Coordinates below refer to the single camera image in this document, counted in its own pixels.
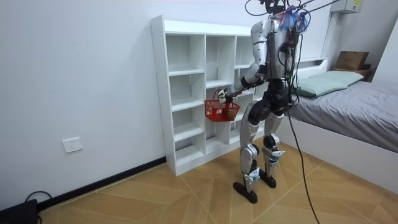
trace pillow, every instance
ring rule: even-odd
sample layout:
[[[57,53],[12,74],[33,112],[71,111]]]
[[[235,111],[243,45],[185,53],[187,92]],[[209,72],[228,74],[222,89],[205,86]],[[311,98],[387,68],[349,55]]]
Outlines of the pillow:
[[[363,76],[361,74],[355,72],[338,72],[338,71],[321,73],[319,75],[313,76],[313,78],[315,77],[340,82],[346,86],[352,85],[363,79]]]
[[[347,86],[340,82],[328,80],[326,78],[320,78],[317,76],[303,78],[300,79],[299,82],[300,87],[297,89],[297,93],[301,96],[310,98],[323,96],[325,94],[338,90],[347,89]]]

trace gray bedsheet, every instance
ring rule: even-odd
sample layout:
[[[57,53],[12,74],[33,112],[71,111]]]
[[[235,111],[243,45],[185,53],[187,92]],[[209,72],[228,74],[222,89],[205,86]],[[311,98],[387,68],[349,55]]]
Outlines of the gray bedsheet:
[[[319,98],[300,97],[291,113],[306,123],[398,152],[398,88],[358,82]]]

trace parquet floor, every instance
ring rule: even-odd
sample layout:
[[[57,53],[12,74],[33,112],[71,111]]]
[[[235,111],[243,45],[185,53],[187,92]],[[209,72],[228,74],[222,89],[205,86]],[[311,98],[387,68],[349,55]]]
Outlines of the parquet floor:
[[[255,183],[252,205],[232,188],[242,179],[239,151],[174,176],[167,165],[41,213],[43,224],[312,224],[296,149],[275,168],[277,188]],[[262,168],[264,161],[259,158]],[[308,154],[305,168],[321,224],[398,223],[398,195]]]

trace white cubby shelf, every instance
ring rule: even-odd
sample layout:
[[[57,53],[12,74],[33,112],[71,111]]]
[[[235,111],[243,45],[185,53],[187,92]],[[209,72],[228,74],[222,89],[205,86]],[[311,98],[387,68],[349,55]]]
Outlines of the white cubby shelf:
[[[262,96],[242,92],[235,121],[212,122],[205,100],[236,83],[253,62],[250,27],[151,20],[157,86],[167,163],[180,175],[239,147],[244,111]],[[264,135],[261,126],[255,139]]]

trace red basket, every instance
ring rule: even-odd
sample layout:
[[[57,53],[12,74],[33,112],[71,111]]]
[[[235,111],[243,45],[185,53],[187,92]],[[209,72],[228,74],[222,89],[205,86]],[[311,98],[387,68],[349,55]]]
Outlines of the red basket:
[[[218,100],[205,100],[205,116],[213,122],[233,121],[240,106],[236,103],[220,103]]]

